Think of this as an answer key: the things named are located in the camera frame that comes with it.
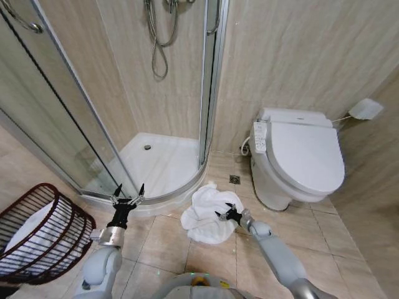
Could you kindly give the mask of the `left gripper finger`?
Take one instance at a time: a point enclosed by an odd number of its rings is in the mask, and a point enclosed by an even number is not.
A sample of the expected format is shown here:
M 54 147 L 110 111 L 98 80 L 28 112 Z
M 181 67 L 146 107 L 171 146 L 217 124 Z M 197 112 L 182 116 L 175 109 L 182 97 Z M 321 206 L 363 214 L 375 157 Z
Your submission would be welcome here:
M 138 196 L 135 199 L 132 200 L 132 205 L 133 206 L 137 207 L 144 201 L 144 199 L 145 199 L 144 193 L 145 193 L 145 184 L 143 183 L 141 188 L 140 188 L 140 191 L 138 193 Z
M 114 193 L 111 195 L 110 200 L 112 204 L 118 204 L 119 195 L 122 191 L 123 184 L 119 184 Z

